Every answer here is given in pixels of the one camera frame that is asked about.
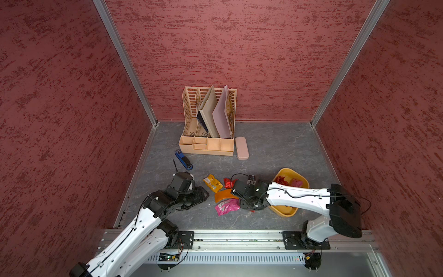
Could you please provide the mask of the yellow tea bag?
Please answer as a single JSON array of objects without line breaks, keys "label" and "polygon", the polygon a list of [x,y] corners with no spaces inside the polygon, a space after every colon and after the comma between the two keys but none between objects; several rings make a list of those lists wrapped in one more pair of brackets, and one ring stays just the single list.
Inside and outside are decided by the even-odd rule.
[{"label": "yellow tea bag", "polygon": [[224,188],[224,185],[217,180],[212,174],[210,174],[208,177],[203,179],[205,185],[210,188],[214,193],[217,193],[218,191],[222,190]]}]

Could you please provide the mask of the orange tea bag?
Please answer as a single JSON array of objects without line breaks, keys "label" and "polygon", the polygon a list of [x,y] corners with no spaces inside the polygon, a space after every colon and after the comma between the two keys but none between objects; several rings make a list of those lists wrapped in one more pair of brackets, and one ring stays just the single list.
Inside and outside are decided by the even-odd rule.
[{"label": "orange tea bag", "polygon": [[232,189],[219,190],[215,193],[215,203],[220,203],[228,199],[239,199],[239,197],[232,194]]}]

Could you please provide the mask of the magenta tea bag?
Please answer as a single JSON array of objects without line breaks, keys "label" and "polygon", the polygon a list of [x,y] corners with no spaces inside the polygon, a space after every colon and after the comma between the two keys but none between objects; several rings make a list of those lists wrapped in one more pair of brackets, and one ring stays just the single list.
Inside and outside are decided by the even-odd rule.
[{"label": "magenta tea bag", "polygon": [[293,178],[293,179],[290,181],[289,185],[290,185],[291,187],[294,187],[294,188],[302,188],[302,187],[303,187],[303,181],[302,181],[302,180],[299,180],[299,179],[296,179],[296,178]]},{"label": "magenta tea bag", "polygon": [[229,214],[234,211],[240,210],[238,199],[226,199],[215,206],[217,215],[221,217],[222,215]]}]

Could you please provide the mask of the red tea bag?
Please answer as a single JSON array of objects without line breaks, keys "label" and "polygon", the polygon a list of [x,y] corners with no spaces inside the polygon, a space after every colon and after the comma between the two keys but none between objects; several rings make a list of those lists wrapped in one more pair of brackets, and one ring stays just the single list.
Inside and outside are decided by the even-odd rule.
[{"label": "red tea bag", "polygon": [[233,187],[234,187],[234,185],[235,185],[235,183],[237,182],[238,180],[237,179],[230,179],[230,178],[225,178],[224,179],[224,187],[226,188],[226,189],[233,189]]},{"label": "red tea bag", "polygon": [[280,184],[280,185],[284,185],[284,186],[289,186],[289,182],[287,182],[285,180],[284,176],[277,176],[274,180],[276,183]]}]

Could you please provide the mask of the red tea bag top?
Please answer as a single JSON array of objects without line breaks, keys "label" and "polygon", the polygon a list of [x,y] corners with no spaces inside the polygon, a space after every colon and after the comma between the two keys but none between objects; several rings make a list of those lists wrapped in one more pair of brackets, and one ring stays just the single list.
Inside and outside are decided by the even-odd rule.
[{"label": "red tea bag top", "polygon": [[287,182],[285,180],[284,176],[277,176],[274,180],[276,183],[280,184],[280,185],[284,185],[284,186],[289,186],[289,182]]}]

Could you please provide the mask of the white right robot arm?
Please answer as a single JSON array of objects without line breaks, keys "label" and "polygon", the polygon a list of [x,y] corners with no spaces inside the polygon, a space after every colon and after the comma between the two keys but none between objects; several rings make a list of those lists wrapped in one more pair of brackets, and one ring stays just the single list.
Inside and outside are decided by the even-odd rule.
[{"label": "white right robot arm", "polygon": [[341,185],[329,188],[305,189],[277,182],[258,180],[255,183],[237,181],[231,191],[245,210],[263,210],[270,206],[286,206],[315,212],[320,216],[303,224],[304,244],[320,244],[329,237],[342,235],[362,237],[361,197],[351,195]]}]

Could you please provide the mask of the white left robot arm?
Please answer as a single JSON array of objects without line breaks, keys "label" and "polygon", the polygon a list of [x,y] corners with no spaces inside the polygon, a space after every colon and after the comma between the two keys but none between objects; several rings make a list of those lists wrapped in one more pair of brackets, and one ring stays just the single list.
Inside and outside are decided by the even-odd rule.
[{"label": "white left robot arm", "polygon": [[76,264],[71,277],[129,277],[151,255],[177,243],[178,228],[167,219],[207,200],[203,187],[179,192],[173,188],[151,193],[137,216],[105,250],[87,263]]}]

